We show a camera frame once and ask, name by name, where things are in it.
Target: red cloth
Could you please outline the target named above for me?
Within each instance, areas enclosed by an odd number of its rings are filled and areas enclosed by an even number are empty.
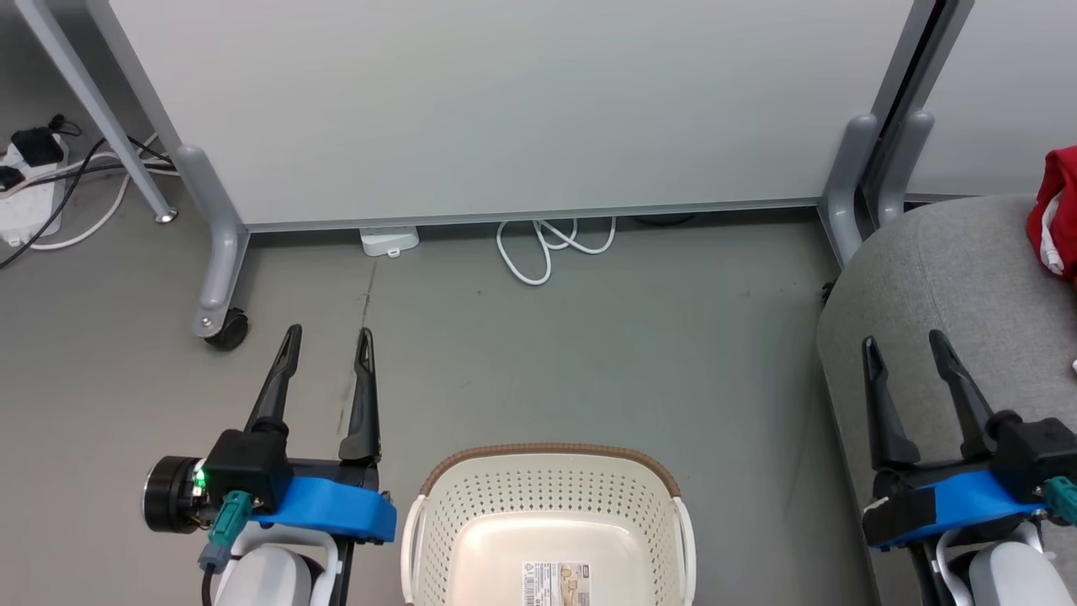
[[[1058,277],[1073,280],[1077,277],[1077,145],[1047,154],[1044,182],[1036,195],[1036,207],[1032,209],[1025,224],[1037,258],[1044,211],[1059,192],[1062,192],[1062,197],[1059,198],[1059,209],[1051,221],[1050,231],[1065,265],[1062,274]]]

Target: white panel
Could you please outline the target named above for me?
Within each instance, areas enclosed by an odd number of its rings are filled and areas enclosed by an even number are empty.
[[[977,0],[924,109],[935,128],[909,191],[1035,192],[1077,144],[1074,0]]]
[[[248,224],[817,196],[910,0],[112,0]]]

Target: teal cable connector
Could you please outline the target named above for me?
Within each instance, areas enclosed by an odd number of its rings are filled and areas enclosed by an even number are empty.
[[[1069,524],[1077,524],[1077,487],[1064,476],[1051,478],[1044,490],[1047,509]]]
[[[202,548],[198,556],[198,567],[202,570],[213,567],[213,573],[224,572],[232,559],[232,546],[236,537],[243,532],[243,526],[251,520],[254,503],[251,495],[242,491],[232,491],[224,497],[221,511],[209,529],[209,545]]]

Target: white handle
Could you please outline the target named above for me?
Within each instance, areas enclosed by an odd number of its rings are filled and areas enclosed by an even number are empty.
[[[419,495],[411,504],[411,509],[407,512],[407,520],[404,522],[404,535],[401,537],[401,590],[404,592],[404,603],[415,604],[415,577],[411,573],[411,558],[416,548],[416,526],[419,515],[422,513],[423,505],[426,503],[425,495]]]
[[[688,509],[681,497],[673,497],[673,505],[676,506],[681,519],[681,562],[684,566],[681,572],[681,595],[684,596],[684,606],[691,606],[691,602],[696,598],[696,535],[691,530]]]

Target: white cloth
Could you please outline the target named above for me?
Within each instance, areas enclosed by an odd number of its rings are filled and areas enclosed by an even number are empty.
[[[1051,237],[1051,222],[1054,221],[1054,213],[1059,211],[1059,199],[1062,194],[1054,196],[1054,199],[1047,203],[1044,209],[1043,228],[1039,230],[1039,260],[1051,270],[1052,273],[1061,276],[1065,269],[1059,249],[1054,245],[1054,238]],[[1077,370],[1077,363],[1074,363],[1074,370]]]

